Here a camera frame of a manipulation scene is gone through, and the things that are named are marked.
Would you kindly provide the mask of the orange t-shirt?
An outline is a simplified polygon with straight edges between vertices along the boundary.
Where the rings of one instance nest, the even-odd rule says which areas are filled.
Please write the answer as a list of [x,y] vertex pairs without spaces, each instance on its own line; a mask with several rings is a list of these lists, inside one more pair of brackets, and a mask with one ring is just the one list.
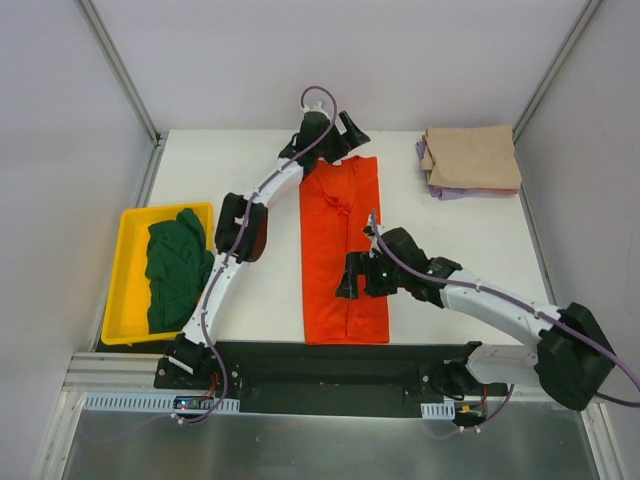
[[363,229],[371,211],[380,209],[378,160],[353,156],[338,166],[320,162],[299,186],[299,205],[305,342],[388,343],[386,298],[365,295],[363,284],[355,300],[336,296],[347,255],[370,248]]

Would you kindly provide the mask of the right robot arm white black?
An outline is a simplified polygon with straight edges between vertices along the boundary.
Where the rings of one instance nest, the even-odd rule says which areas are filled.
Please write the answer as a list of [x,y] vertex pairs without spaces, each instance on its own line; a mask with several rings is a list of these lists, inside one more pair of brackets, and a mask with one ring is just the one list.
[[493,286],[457,262],[427,256],[401,227],[382,232],[366,227],[364,233],[371,247],[347,255],[336,297],[379,298],[405,290],[517,340],[506,347],[468,343],[466,356],[449,366],[458,395],[473,394],[484,384],[521,384],[542,389],[574,411],[597,396],[614,368],[614,351],[587,307],[537,303]]

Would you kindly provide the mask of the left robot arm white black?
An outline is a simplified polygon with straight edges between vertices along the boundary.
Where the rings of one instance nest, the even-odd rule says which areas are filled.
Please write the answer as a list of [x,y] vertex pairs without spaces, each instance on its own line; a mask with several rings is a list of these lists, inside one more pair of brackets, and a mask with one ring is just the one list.
[[299,131],[281,150],[266,178],[246,194],[224,197],[214,235],[216,254],[211,274],[190,319],[165,353],[188,388],[202,388],[210,380],[216,361],[213,345],[223,311],[241,273],[264,252],[270,207],[283,194],[298,188],[320,161],[335,164],[369,142],[369,135],[347,112],[330,117],[322,110],[307,109]]

